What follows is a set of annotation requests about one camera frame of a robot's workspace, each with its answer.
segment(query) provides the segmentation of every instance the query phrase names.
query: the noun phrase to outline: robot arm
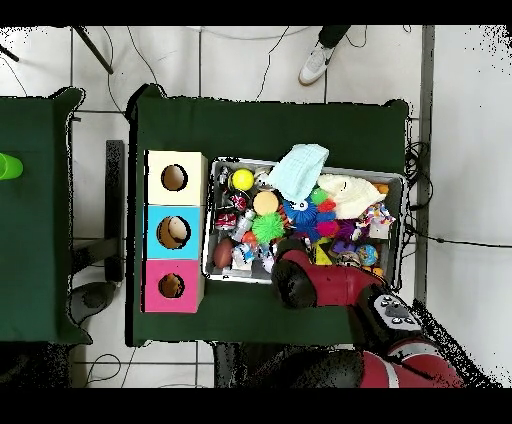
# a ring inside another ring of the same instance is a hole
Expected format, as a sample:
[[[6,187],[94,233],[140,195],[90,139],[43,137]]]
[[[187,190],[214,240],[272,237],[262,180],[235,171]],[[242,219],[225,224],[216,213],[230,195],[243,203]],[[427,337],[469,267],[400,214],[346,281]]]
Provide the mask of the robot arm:
[[[305,245],[287,239],[279,243],[272,283],[290,308],[335,305],[351,309],[366,339],[364,350],[357,353],[364,370],[359,387],[463,385],[455,369],[425,336],[418,318],[376,275],[358,267],[312,264]],[[325,364],[315,366],[322,369]]]

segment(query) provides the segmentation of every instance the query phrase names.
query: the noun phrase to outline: blue box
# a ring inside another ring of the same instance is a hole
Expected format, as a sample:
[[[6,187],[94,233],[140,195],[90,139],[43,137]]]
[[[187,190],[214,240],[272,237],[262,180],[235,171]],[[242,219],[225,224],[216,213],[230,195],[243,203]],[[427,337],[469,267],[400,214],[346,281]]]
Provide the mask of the blue box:
[[[157,229],[164,218],[180,217],[188,224],[190,238],[180,248],[168,249],[157,238]],[[196,206],[148,206],[147,259],[194,259],[201,257],[203,223],[201,208]]]

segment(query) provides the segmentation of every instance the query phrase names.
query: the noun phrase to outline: gray plastic bin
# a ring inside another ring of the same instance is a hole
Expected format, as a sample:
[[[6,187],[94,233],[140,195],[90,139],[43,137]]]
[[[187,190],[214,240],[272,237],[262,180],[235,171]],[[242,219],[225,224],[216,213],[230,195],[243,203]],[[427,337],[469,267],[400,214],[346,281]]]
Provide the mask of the gray plastic bin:
[[[214,161],[210,168],[210,186],[208,188],[209,204],[206,209],[206,227],[205,237],[203,244],[202,254],[202,271],[205,276],[211,280],[228,280],[240,281],[243,283],[260,283],[270,284],[270,274],[267,273],[260,261],[254,261],[252,265],[252,276],[250,278],[244,277],[243,274],[239,276],[227,276],[222,274],[222,270],[213,265],[213,251],[217,243],[228,235],[228,231],[221,231],[215,229],[215,207],[220,205],[221,190],[218,185],[218,175],[222,166],[228,166],[230,169],[236,170],[239,168],[247,168],[254,171],[261,166],[275,166],[276,162],[258,161],[252,159],[237,159],[236,161],[229,158],[218,158]],[[407,194],[407,181],[399,174],[390,174],[386,172],[371,172],[359,171],[355,169],[343,168],[330,168],[324,167],[322,174],[338,174],[350,175],[353,177],[364,178],[371,183],[382,183],[389,186],[389,193],[386,196],[385,204],[390,214],[397,220],[390,230],[387,244],[382,245],[380,266],[384,271],[384,278],[396,287],[399,275],[399,256],[402,250],[402,243],[404,238],[404,219],[405,219],[405,206]]]

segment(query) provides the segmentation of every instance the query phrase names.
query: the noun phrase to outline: person's foot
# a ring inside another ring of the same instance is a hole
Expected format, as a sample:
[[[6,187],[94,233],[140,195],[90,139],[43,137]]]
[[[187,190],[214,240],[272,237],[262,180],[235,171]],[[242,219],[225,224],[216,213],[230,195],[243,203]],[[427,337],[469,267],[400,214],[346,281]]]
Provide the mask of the person's foot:
[[[328,49],[318,43],[300,70],[299,82],[307,86],[320,78],[327,69],[333,52],[334,49]]]

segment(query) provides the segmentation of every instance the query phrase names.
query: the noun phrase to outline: stacked boxes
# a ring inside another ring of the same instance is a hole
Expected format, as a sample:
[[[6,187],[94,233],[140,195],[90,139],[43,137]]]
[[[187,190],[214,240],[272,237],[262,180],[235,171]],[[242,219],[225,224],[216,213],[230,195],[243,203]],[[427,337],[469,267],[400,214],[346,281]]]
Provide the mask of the stacked boxes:
[[[208,162],[199,152],[145,152],[142,312],[195,313],[204,294],[201,250]]]

